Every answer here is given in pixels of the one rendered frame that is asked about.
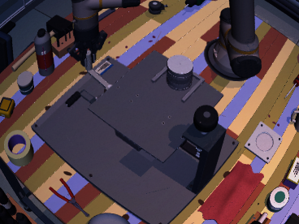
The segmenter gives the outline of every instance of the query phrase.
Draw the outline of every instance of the square metal plate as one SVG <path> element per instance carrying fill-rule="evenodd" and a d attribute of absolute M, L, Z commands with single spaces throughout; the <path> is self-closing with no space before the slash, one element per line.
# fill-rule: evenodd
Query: square metal plate
<path fill-rule="evenodd" d="M 279 134 L 260 122 L 245 147 L 264 162 L 269 163 L 282 140 L 283 138 Z"/>

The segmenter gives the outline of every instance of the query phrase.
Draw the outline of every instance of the battery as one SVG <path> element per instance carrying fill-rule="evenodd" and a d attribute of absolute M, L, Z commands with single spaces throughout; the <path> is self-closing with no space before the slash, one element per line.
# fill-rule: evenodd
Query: battery
<path fill-rule="evenodd" d="M 10 118 L 15 108 L 15 101 L 10 98 L 3 97 L 0 102 L 0 115 L 5 118 Z"/>

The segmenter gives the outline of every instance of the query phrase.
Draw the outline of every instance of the red pliers handle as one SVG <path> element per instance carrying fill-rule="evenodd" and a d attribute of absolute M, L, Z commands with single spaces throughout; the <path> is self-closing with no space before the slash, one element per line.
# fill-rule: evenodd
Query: red pliers handle
<path fill-rule="evenodd" d="M 60 182 L 63 183 L 63 186 L 67 189 L 67 192 L 70 194 L 71 198 L 75 198 L 74 194 L 72 193 L 71 189 L 69 188 L 69 186 L 67 185 L 67 183 L 65 183 L 65 181 L 61 178 Z M 49 187 L 49 189 L 58 197 L 60 197 L 62 200 L 65 200 L 66 202 L 70 201 L 68 198 L 58 194 L 52 187 Z"/>

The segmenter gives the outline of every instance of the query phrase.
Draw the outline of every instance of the small box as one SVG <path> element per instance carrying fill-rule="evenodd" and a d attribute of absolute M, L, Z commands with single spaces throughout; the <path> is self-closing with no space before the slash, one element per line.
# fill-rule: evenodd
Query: small box
<path fill-rule="evenodd" d="M 0 102 L 0 115 L 5 118 L 10 118 L 15 108 L 15 101 L 10 98 L 3 97 Z"/>

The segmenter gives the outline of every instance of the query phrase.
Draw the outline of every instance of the red cloth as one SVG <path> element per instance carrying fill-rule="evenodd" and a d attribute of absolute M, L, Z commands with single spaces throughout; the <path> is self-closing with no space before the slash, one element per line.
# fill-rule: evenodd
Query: red cloth
<path fill-rule="evenodd" d="M 253 173 L 251 165 L 237 162 L 198 211 L 206 220 L 214 219 L 218 224 L 229 224 L 263 177 L 263 174 Z"/>

